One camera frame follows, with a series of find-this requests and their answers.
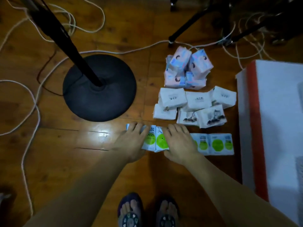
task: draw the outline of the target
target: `forearm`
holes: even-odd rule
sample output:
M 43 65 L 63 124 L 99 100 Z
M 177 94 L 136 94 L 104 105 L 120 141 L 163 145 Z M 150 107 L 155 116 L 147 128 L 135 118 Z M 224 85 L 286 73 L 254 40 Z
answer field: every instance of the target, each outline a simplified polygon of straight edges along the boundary
M 250 189 L 220 171 L 204 156 L 195 156 L 185 166 L 202 185 L 226 224 L 297 226 Z
M 91 226 L 126 163 L 127 159 L 121 152 L 105 152 L 69 191 L 39 211 L 25 227 Z

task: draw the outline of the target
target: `person's left hand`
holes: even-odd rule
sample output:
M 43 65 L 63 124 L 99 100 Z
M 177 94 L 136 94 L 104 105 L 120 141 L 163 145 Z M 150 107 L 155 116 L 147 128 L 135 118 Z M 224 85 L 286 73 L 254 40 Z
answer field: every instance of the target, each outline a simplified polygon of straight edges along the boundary
M 150 126 L 146 126 L 142 133 L 140 133 L 142 126 L 142 123 L 131 123 L 127 131 L 123 131 L 112 147 L 113 151 L 121 151 L 125 154 L 128 163 L 139 160 L 145 153 L 145 150 L 142 150 L 141 148 L 144 139 L 149 133 Z

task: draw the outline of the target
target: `green and white package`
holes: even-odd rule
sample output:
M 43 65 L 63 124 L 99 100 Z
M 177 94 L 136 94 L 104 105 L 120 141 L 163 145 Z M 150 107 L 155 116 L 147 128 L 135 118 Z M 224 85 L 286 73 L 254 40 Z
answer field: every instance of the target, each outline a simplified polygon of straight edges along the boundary
M 156 126 L 151 125 L 149 133 L 144 140 L 142 149 L 156 152 Z
M 203 155 L 209 155 L 208 134 L 191 133 L 192 139 L 198 148 L 198 151 Z
M 156 127 L 156 152 L 162 150 L 169 150 L 169 146 L 165 140 L 165 137 L 162 132 L 162 127 Z
M 210 155 L 234 155 L 231 134 L 209 134 Z

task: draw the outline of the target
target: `foot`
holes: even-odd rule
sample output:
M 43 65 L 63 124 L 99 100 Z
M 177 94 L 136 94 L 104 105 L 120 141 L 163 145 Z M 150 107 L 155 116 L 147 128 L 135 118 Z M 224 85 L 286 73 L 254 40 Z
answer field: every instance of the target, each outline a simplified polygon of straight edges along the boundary
M 157 212 L 157 227 L 179 227 L 179 217 L 176 206 L 164 200 Z
M 141 227 L 141 210 L 136 200 L 125 202 L 120 209 L 119 227 Z

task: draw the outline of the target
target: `green circle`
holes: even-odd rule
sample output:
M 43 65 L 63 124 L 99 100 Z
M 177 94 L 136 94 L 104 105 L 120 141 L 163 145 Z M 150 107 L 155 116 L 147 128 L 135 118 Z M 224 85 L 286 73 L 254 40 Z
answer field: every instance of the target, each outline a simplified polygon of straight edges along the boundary
M 225 142 L 225 148 L 228 150 L 232 150 L 233 146 L 231 142 Z
M 156 137 L 155 136 L 147 136 L 144 140 L 144 142 L 148 145 L 152 145 L 156 142 Z
M 207 142 L 206 142 L 206 141 L 200 142 L 199 148 L 200 148 L 201 150 L 206 150 L 206 149 L 208 148 Z
M 161 149 L 168 149 L 169 146 L 167 145 L 167 142 L 165 141 L 165 137 L 163 134 L 161 134 L 157 137 L 157 145 Z
M 197 141 L 194 140 L 194 143 L 195 143 L 195 145 L 196 145 L 196 148 L 198 149 L 198 143 L 197 143 Z
M 222 140 L 215 139 L 214 141 L 212 141 L 212 147 L 215 151 L 220 152 L 224 149 L 224 144 Z

